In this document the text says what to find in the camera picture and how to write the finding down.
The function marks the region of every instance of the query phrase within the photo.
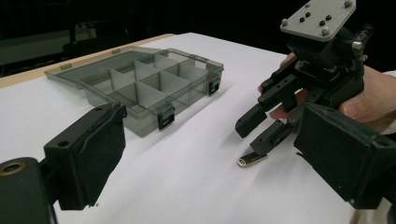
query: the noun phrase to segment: finger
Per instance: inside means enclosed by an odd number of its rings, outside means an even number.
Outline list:
[[[340,105],[339,111],[348,117],[355,119],[360,122],[370,121],[366,115],[369,114],[375,107],[375,101],[362,92],[361,94],[353,97]]]
[[[283,61],[280,63],[280,67],[283,66],[283,65],[284,65],[288,60],[290,60],[292,57],[294,57],[294,53],[288,54],[288,56],[286,57],[286,59],[283,60]]]
[[[306,98],[308,93],[308,90],[300,90],[296,93],[296,100],[298,105]],[[286,112],[283,105],[279,105],[276,109],[272,110],[269,115],[272,119],[286,119],[292,112],[293,110],[291,110],[290,112]]]

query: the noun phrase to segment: robotic hand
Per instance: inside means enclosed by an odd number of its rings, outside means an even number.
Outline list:
[[[375,209],[383,196],[396,202],[396,144],[337,111],[364,89],[363,50],[374,28],[367,24],[352,34],[343,27],[355,9],[355,0],[311,0],[281,22],[281,31],[293,35],[288,47],[295,56],[261,84],[258,103],[235,129],[242,138],[248,136],[280,103],[292,112],[286,123],[277,119],[250,143],[254,152],[238,163],[266,156],[297,133],[294,145],[300,155],[345,201]],[[295,92],[300,89],[309,94],[298,105]]]

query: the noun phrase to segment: screw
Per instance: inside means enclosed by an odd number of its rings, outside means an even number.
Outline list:
[[[329,27],[325,26],[325,27],[323,27],[321,32],[322,32],[322,35],[328,35],[330,33],[330,29],[329,29]]]
[[[19,165],[19,164],[17,164],[17,163],[15,163],[15,164],[10,164],[9,166],[7,166],[6,168],[4,168],[4,171],[5,172],[12,172],[12,171],[14,171],[14,170],[16,170],[16,169],[18,169],[18,168],[20,168],[21,166]]]
[[[344,7],[350,7],[350,6],[352,6],[352,3],[353,3],[352,0],[346,0],[346,1],[344,2]]]
[[[361,43],[360,41],[354,41],[352,43],[352,48],[353,49],[361,49],[363,47],[363,43]]]
[[[304,62],[298,61],[295,65],[294,68],[296,69],[302,69],[304,67]]]
[[[283,20],[282,20],[282,26],[287,26],[287,25],[288,25],[288,20],[283,19]]]
[[[366,60],[369,58],[369,56],[367,55],[361,55],[361,57],[359,58],[360,61],[362,62],[366,62]]]

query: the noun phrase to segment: black 3d-printed part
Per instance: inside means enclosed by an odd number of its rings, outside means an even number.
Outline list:
[[[305,104],[294,145],[357,209],[376,209],[396,167],[396,143],[323,105]]]
[[[57,223],[36,159],[0,164],[0,207],[1,223]]]
[[[274,147],[277,147],[292,132],[282,121],[277,119],[274,123],[262,132],[250,146],[259,155],[269,153]]]
[[[126,116],[125,105],[97,106],[44,146],[48,167],[60,175],[62,210],[96,203],[125,148]]]
[[[267,115],[262,110],[262,106],[256,104],[235,123],[235,130],[239,133],[239,136],[244,138],[266,118]]]

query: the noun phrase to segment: white table surface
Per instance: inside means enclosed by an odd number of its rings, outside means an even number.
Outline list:
[[[273,121],[248,137],[234,125],[285,55],[193,33],[142,47],[179,49],[224,64],[219,90],[141,138],[125,129],[123,156],[96,206],[62,211],[61,224],[341,224],[350,205],[293,147],[295,135],[248,168],[237,160]],[[93,108],[85,92],[45,76],[0,89],[0,160],[44,159],[43,146]]]

